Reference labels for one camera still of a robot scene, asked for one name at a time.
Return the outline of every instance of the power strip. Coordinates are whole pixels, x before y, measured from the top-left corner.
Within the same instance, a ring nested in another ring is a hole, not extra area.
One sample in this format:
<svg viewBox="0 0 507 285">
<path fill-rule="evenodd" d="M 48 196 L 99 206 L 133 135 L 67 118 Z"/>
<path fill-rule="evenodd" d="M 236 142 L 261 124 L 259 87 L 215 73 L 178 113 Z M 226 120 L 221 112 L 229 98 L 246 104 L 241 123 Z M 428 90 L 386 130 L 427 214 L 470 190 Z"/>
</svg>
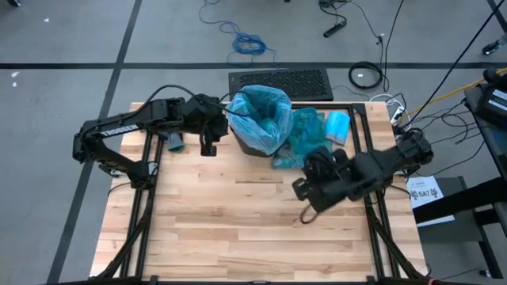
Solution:
<svg viewBox="0 0 507 285">
<path fill-rule="evenodd" d="M 396 110 L 395 114 L 391 118 L 391 124 L 396 123 L 398 121 L 399 117 L 401 117 L 404 112 L 405 112 L 405 108 L 403 108 L 402 106 L 399 106 L 398 109 Z"/>
</svg>

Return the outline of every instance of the crumpled plastic bag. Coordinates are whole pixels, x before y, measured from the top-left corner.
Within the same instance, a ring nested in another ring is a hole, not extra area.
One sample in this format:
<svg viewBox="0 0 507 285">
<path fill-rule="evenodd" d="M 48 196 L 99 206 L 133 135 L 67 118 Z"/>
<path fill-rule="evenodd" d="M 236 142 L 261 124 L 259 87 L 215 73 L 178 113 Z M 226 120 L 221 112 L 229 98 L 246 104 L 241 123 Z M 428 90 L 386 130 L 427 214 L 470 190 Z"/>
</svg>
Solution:
<svg viewBox="0 0 507 285">
<path fill-rule="evenodd" d="M 249 147 L 271 155 L 285 142 L 292 129 L 292 104 L 287 94 L 277 88 L 250 85 L 241 89 L 227 105 L 229 124 Z"/>
<path fill-rule="evenodd" d="M 323 113 L 315 108 L 301 108 L 293 113 L 294 127 L 287 142 L 276 152 L 273 168 L 303 168 L 304 158 L 319 146 L 331 151 L 332 142 L 326 139 L 326 124 Z"/>
</svg>

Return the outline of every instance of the gray floor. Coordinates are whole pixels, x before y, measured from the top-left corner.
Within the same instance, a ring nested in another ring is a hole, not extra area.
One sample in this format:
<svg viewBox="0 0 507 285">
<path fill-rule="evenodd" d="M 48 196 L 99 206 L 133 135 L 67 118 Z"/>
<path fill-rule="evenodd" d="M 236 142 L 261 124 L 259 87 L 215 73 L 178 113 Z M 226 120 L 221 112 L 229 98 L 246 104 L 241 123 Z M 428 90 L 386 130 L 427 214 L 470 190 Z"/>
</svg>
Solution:
<svg viewBox="0 0 507 285">
<path fill-rule="evenodd" d="M 359 9 L 347 5 L 346 28 L 324 39 L 322 33 L 333 23 L 315 1 L 222 0 L 208 7 L 208 20 L 229 19 L 242 31 L 262 36 L 276 49 L 276 61 L 284 63 L 353 63 L 378 61 L 375 45 Z M 388 34 L 399 0 L 355 0 L 363 6 L 374 29 Z M 45 283 L 82 167 L 71 158 L 72 135 L 84 120 L 96 118 L 101 110 L 114 64 L 87 66 L 89 69 L 13 69 L 2 63 L 114 63 L 131 16 L 135 0 L 24 0 L 12 9 L 0 1 L 0 126 L 3 139 L 0 200 L 0 283 Z M 198 19 L 201 0 L 142 0 L 126 63 L 225 63 L 231 51 L 232 35 L 222 34 L 216 25 Z M 501 10 L 507 13 L 507 6 Z M 486 0 L 407 0 L 400 13 L 389 47 L 390 63 L 452 63 L 490 14 Z M 482 56 L 483 45 L 502 34 L 495 18 L 486 26 L 462 63 L 507 63 L 507 51 Z M 247 58 L 233 57 L 247 61 Z M 266 54 L 256 62 L 270 63 Z M 125 112 L 132 101 L 144 101 L 166 83 L 186 86 L 194 92 L 219 96 L 228 91 L 227 74 L 239 69 L 124 69 L 120 73 L 109 115 Z M 424 103 L 447 70 L 414 65 L 414 69 L 390 69 L 391 94 L 403 92 L 408 109 Z M 347 69 L 328 69 L 331 85 L 350 86 Z M 458 69 L 439 94 L 481 77 L 482 69 Z M 382 93 L 375 89 L 368 94 Z M 160 97 L 185 96 L 167 91 Z M 357 101 L 346 89 L 334 90 L 336 101 Z M 430 105 L 425 114 L 448 108 L 462 94 Z M 460 132 L 434 123 L 426 132 L 430 141 Z M 480 137 L 458 146 L 443 142 L 434 147 L 435 158 L 421 173 L 428 174 L 472 155 Z M 118 149 L 119 139 L 109 145 Z M 464 176 L 472 186 L 496 177 L 490 154 L 483 148 L 466 164 L 439 174 Z M 85 279 L 90 271 L 110 179 L 93 169 L 61 281 Z M 497 249 L 501 267 L 507 268 L 505 236 L 497 226 L 488 234 Z M 485 263 L 475 243 L 432 244 L 423 241 L 433 276 L 445 277 Z M 487 284 L 504 280 L 484 279 L 471 272 L 453 280 Z"/>
</svg>

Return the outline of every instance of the wooden table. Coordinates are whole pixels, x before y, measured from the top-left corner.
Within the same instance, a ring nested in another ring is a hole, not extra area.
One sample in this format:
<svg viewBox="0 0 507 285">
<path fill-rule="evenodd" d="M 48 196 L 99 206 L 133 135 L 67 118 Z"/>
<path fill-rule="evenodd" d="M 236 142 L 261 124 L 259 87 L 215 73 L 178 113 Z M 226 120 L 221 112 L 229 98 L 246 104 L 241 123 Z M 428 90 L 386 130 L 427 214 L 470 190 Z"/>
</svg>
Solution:
<svg viewBox="0 0 507 285">
<path fill-rule="evenodd" d="M 132 110 L 140 105 L 133 103 Z M 372 102 L 366 107 L 374 147 L 393 146 L 386 105 Z M 366 150 L 359 116 L 357 124 Z M 144 137 L 140 132 L 125 135 L 120 152 L 140 160 Z M 298 201 L 291 186 L 302 176 L 300 170 L 274 170 L 271 158 L 244 155 L 231 133 L 216 143 L 214 158 L 200 156 L 197 135 L 185 135 L 184 140 L 182 153 L 164 150 L 162 155 L 144 279 L 158 275 L 160 280 L 363 281 L 375 275 L 362 200 L 339 203 L 304 226 L 298 215 L 307 202 Z M 354 155 L 350 134 L 344 148 Z M 114 179 L 112 186 L 125 181 Z M 405 188 L 401 178 L 395 185 Z M 101 272 L 122 246 L 133 196 L 128 186 L 111 193 L 91 276 Z M 408 195 L 391 188 L 385 200 L 394 240 L 425 274 Z M 379 240 L 390 276 L 387 250 Z"/>
</svg>

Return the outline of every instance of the blue cable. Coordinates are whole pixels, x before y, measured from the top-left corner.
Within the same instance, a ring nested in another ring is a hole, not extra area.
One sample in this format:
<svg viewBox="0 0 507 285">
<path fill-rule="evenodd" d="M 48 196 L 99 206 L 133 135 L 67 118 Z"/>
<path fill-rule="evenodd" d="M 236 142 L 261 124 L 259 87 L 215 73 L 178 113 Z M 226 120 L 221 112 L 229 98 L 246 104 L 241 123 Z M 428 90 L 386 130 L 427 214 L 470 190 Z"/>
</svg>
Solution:
<svg viewBox="0 0 507 285">
<path fill-rule="evenodd" d="M 232 42 L 232 51 L 227 56 L 227 63 L 234 67 L 251 67 L 254 64 L 254 56 L 263 55 L 266 50 L 273 52 L 273 65 L 275 68 L 278 68 L 276 65 L 276 51 L 272 48 L 266 46 L 266 44 L 262 41 L 259 35 L 249 35 L 247 33 L 241 32 L 240 28 L 233 21 L 221 20 L 221 21 L 206 21 L 202 18 L 202 10 L 207 5 L 216 5 L 220 2 L 220 0 L 216 0 L 216 2 L 211 2 L 210 0 L 204 0 L 204 5 L 202 5 L 199 9 L 199 19 L 205 24 L 220 24 L 220 32 L 235 34 L 236 38 Z M 231 63 L 230 57 L 231 55 L 239 53 L 241 55 L 252 55 L 250 59 L 250 63 Z"/>
</svg>

